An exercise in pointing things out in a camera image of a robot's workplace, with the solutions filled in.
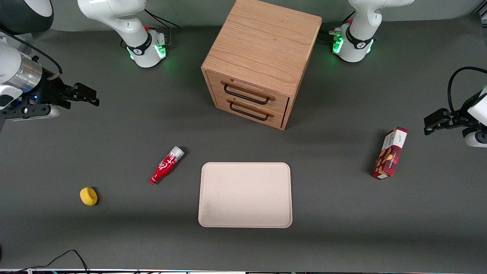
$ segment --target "green led light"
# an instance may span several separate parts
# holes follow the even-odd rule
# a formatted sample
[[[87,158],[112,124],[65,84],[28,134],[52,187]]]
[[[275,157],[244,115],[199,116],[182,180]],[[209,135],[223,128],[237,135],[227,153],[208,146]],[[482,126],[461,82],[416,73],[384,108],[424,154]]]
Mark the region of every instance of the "green led light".
[[[154,48],[161,59],[166,57],[166,48],[164,46],[154,45]]]
[[[343,38],[340,37],[335,44],[333,44],[333,52],[338,54],[340,52],[341,46],[343,45]]]
[[[370,48],[372,47],[372,44],[374,43],[374,39],[372,39],[372,41],[370,41],[370,45],[369,45],[369,49],[367,50],[367,53],[370,52]]]
[[[129,54],[130,54],[130,58],[133,60],[132,52],[130,52],[129,47],[127,47],[127,51],[128,51],[128,52],[129,52]]]

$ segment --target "silver metal cylinder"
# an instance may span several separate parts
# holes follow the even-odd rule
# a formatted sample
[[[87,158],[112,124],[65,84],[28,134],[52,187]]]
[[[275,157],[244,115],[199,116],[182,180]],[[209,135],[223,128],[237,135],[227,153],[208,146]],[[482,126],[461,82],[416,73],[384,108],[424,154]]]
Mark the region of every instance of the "silver metal cylinder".
[[[22,59],[20,61],[19,70],[17,70],[17,73],[4,84],[14,86],[26,93],[39,84],[42,78],[42,67],[23,54],[21,54],[20,57]]]

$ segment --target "black metal handle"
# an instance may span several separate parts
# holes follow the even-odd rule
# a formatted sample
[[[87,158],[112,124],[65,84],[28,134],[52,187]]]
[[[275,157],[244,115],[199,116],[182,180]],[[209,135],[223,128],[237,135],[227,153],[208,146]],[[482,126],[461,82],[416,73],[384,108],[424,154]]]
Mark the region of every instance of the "black metal handle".
[[[233,95],[233,96],[237,96],[238,98],[242,98],[242,99],[251,101],[251,102],[256,103],[256,104],[265,105],[265,104],[267,104],[269,102],[269,99],[270,99],[269,97],[267,97],[267,99],[265,101],[255,100],[253,98],[250,98],[250,97],[247,97],[247,96],[244,96],[244,95],[240,95],[240,94],[235,93],[235,92],[231,92],[228,89],[226,89],[227,87],[228,87],[228,84],[225,84],[225,87],[223,87],[223,89],[225,90],[225,93],[230,94],[230,95]]]
[[[267,120],[267,118],[269,118],[269,114],[267,114],[267,115],[265,116],[265,118],[262,118],[262,117],[259,117],[259,116],[256,116],[256,115],[253,115],[253,114],[247,113],[247,112],[245,112],[245,111],[242,111],[242,110],[236,109],[236,108],[234,108],[234,107],[232,107],[232,106],[233,106],[233,102],[230,102],[230,109],[231,109],[231,110],[233,110],[233,111],[235,111],[235,112],[238,112],[238,113],[240,113],[240,114],[243,114],[243,115],[247,115],[247,116],[252,117],[252,118],[254,118],[254,119],[257,119],[257,120],[265,121],[265,120]]]

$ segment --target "gray table surface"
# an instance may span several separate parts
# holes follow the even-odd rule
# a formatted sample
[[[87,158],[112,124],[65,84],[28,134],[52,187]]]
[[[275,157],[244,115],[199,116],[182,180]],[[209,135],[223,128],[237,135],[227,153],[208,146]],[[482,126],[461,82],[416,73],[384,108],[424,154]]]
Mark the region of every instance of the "gray table surface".
[[[460,129],[423,135],[423,117],[447,106],[450,75],[487,67],[478,16],[385,22],[357,64],[317,42],[285,131],[213,106],[200,65],[218,31],[175,30],[167,60],[150,69],[130,60],[113,31],[37,38],[63,80],[96,89],[101,103],[5,123],[0,267],[77,249],[91,268],[487,272],[487,150],[465,145]],[[460,74],[455,105],[486,83]],[[378,181],[369,173],[395,126],[409,129],[401,161],[396,176]],[[174,145],[189,152],[150,185]],[[201,227],[200,172],[211,161],[288,163],[291,227]],[[86,186],[98,188],[98,206],[81,203]],[[72,254],[53,267],[81,264]]]

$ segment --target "ketchup bottle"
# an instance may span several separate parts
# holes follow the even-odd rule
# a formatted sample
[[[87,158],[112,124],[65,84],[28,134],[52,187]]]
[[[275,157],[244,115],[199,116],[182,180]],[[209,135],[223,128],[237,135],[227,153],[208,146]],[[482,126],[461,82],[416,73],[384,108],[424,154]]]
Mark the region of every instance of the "ketchup bottle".
[[[149,183],[155,185],[162,177],[166,176],[173,168],[176,162],[181,159],[184,152],[178,148],[173,147],[171,152],[159,163],[154,175],[149,179]]]

